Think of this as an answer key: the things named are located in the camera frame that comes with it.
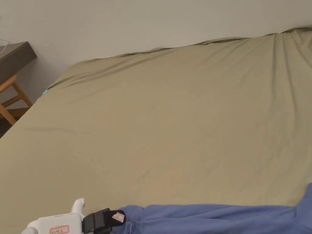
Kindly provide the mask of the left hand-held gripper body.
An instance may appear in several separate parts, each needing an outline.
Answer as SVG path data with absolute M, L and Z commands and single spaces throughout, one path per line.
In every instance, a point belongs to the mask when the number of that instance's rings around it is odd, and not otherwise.
M 83 234 L 85 199 L 77 199 L 69 213 L 40 217 L 30 222 L 23 234 Z

